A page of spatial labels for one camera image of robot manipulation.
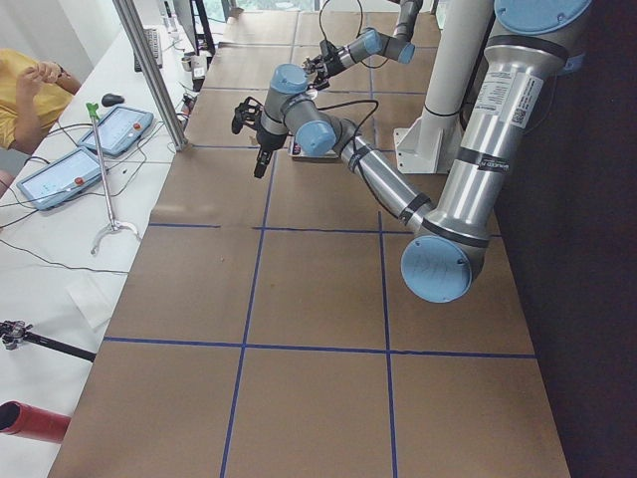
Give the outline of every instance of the tablet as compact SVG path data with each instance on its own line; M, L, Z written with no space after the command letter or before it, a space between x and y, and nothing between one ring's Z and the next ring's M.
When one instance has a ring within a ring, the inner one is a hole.
M78 147L19 181L18 189L37 209L44 210L60 205L100 179L98 158L85 147Z
M153 115L142 110L116 105L106 113L98 124L102 151L108 156L119 156L129 149L152 124ZM93 131L87 132L78 141L78 146L96 151Z

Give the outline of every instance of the wall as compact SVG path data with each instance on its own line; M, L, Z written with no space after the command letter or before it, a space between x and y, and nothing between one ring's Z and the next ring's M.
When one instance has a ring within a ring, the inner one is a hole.
M3 4L0 15L3 46L39 60L53 60L84 79L93 65L78 41L58 0L29 0Z
M572 478L637 477L636 14L593 4L497 207Z
M135 0L143 23L161 23L158 0ZM111 0L2 0L0 46L53 60L82 81L120 28Z

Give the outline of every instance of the robotic arm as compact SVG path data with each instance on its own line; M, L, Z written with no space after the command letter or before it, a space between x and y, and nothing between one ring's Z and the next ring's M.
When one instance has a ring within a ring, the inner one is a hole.
M453 301L469 290L482 270L490 240L487 220L542 83L564 67L583 34L590 0L570 3L568 16L563 5L560 12L539 10L554 14L551 24L542 23L541 15L529 20L526 7L516 0L496 1L500 13L485 49L489 71L437 206L357 134L352 121L320 112L306 93L306 72L295 65L277 67L262 107L247 99L235 110L233 132L244 124L257 131L258 177L289 132L308 155L337 152L378 201L416 235L401 261L407 286L430 302ZM541 31L531 28L537 23Z
M306 59L304 70L315 79L310 88L323 90L329 86L329 78L338 75L357 63L371 57L381 57L407 64L414 56L415 47L410 43L422 0L401 0L400 14L393 36L378 33L373 28L364 29L353 42L336 47L328 40L320 42L320 55Z

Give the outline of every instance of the metal pole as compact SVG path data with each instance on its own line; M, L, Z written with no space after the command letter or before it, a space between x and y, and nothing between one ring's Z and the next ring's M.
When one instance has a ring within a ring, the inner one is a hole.
M460 143L458 112L493 15L493 0L452 0L422 115L394 130L398 169L445 173Z
M104 198L106 199L106 210L108 211L108 222L110 226L115 226L115 215L112 212L112 203L110 202L110 188L106 180L106 165L104 162L104 152L102 151L102 142L100 141L100 130L98 128L97 115L91 115L91 123L93 124L93 137L96 139L96 150L98 151L98 159L100 160L100 172L102 174L102 184L104 185Z
M112 0L112 3L121 20L121 26L128 36L132 50L139 58L141 70L146 78L152 97L159 108L159 114L168 129L175 148L180 151L186 146L188 139L186 139L183 133L181 123L174 111L166 85L163 83L159 68L146 42L141 19L135 9L134 3L132 0Z

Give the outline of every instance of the sticker label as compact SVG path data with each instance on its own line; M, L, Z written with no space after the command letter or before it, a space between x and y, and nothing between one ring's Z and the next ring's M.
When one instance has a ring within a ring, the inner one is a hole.
M505 120L505 122L513 126L527 127L529 117L531 116L543 83L544 82L538 77L518 73L515 80L517 86L515 91L518 92L518 94L512 97L512 110L510 114L501 120L508 119L508 121Z
M479 171L509 172L509 162L501 157L484 155L478 164Z
M513 72L487 72L474 111L499 116L515 78L516 74Z
M543 80L523 72L490 72L480 88L474 111L499 117L517 127L527 127Z

